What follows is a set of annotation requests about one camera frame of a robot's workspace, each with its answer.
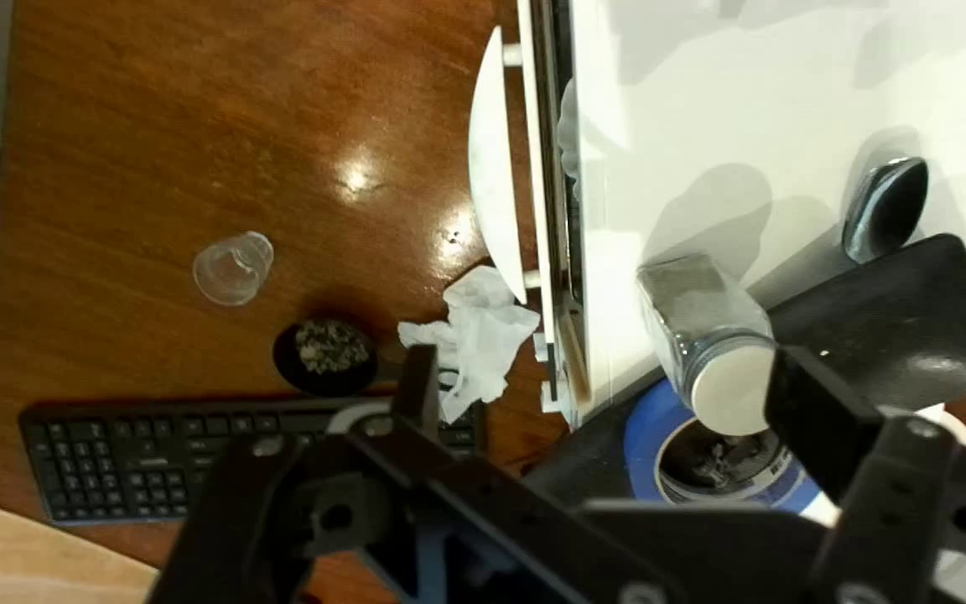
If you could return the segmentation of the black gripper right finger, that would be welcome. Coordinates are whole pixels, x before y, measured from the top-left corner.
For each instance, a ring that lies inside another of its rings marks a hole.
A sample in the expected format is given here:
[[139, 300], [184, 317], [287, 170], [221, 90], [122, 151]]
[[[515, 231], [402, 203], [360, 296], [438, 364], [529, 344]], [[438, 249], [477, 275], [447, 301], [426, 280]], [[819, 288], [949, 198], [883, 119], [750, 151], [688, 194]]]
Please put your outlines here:
[[813, 604], [960, 604], [936, 584], [938, 554], [966, 554], [966, 448], [945, 428], [883, 412], [792, 347], [778, 350], [766, 415], [838, 508]]

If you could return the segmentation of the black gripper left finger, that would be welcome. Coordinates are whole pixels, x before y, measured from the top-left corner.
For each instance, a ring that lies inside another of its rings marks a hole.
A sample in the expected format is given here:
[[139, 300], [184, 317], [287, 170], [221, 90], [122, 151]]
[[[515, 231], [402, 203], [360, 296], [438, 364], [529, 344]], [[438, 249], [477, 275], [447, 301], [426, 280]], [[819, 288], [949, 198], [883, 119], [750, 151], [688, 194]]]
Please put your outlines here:
[[435, 441], [435, 350], [414, 347], [388, 412], [320, 444], [235, 438], [148, 604], [294, 604], [360, 554], [409, 604], [616, 604], [615, 544]]

